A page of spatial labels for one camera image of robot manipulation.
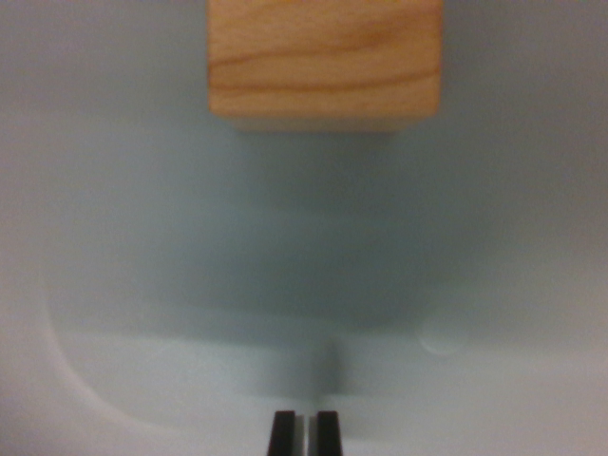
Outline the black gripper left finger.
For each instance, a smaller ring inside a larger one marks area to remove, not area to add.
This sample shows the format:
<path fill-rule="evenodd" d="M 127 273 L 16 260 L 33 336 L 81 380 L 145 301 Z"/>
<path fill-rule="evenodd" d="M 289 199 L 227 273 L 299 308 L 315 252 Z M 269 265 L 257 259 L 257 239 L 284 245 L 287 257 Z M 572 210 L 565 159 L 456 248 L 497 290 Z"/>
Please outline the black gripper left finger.
<path fill-rule="evenodd" d="M 304 417 L 294 410 L 275 413 L 268 456 L 302 456 L 304 453 Z"/>

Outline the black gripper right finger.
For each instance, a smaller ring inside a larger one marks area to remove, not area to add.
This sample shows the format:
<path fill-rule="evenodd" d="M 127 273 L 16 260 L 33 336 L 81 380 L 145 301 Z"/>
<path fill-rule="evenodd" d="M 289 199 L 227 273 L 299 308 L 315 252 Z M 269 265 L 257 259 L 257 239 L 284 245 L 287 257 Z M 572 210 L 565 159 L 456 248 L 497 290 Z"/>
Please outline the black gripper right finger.
<path fill-rule="evenodd" d="M 342 456 L 343 447 L 339 414 L 335 410 L 321 410 L 309 420 L 309 456 Z"/>

